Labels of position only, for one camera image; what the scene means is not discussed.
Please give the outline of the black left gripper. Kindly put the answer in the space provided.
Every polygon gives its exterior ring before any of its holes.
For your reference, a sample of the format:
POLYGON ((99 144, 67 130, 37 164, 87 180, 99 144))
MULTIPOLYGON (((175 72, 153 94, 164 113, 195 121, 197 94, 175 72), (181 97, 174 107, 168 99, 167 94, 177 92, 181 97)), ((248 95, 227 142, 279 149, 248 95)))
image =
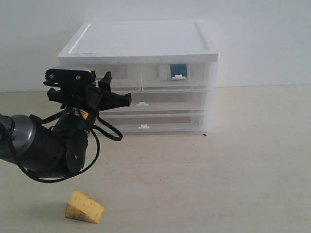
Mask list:
POLYGON ((61 109, 73 108, 84 111, 101 112, 111 109, 129 107, 132 103, 130 93, 120 95, 111 92, 111 72, 108 71, 99 81, 98 86, 91 84, 80 89, 50 88, 47 92, 48 99, 61 104, 61 109))

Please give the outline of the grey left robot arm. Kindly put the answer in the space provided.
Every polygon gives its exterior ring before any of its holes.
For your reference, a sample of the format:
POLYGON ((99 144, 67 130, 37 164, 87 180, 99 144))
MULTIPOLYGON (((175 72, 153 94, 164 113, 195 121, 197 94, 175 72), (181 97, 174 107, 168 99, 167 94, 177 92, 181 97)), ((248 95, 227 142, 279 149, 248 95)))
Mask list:
POLYGON ((0 158, 15 164, 29 178, 57 183, 89 169, 88 138, 100 132, 113 141, 122 133, 100 118, 100 112, 131 105, 131 94, 111 91, 111 73, 96 80, 87 68, 54 67, 45 73, 48 99, 60 112, 42 119, 35 115, 0 117, 0 158))

